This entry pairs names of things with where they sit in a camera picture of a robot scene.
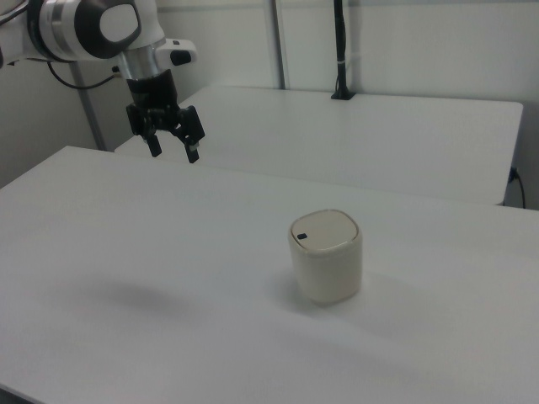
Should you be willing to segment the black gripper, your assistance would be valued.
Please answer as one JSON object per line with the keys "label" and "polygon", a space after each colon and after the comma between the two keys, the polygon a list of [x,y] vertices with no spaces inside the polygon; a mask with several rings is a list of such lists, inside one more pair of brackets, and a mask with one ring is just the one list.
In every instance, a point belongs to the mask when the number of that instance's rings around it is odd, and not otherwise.
{"label": "black gripper", "polygon": [[205,131],[194,106],[179,107],[171,71],[146,79],[128,80],[127,84],[133,98],[126,107],[131,129],[146,141],[152,157],[162,153],[156,132],[164,130],[183,143],[189,163],[195,163]]}

